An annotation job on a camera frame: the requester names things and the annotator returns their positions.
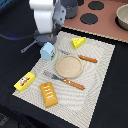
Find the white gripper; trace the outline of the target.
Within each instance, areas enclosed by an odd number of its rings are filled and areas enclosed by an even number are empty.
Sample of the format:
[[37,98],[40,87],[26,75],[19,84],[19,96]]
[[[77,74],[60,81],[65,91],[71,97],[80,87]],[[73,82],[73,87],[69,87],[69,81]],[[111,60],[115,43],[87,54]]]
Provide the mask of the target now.
[[51,33],[55,24],[64,24],[66,9],[60,0],[32,0],[34,19],[41,34]]

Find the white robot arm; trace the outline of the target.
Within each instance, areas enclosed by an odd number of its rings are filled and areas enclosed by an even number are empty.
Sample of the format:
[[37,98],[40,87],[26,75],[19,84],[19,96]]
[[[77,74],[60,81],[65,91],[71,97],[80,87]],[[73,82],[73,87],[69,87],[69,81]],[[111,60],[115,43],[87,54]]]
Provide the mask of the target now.
[[56,25],[64,24],[66,9],[60,0],[29,0],[40,34],[52,33]]

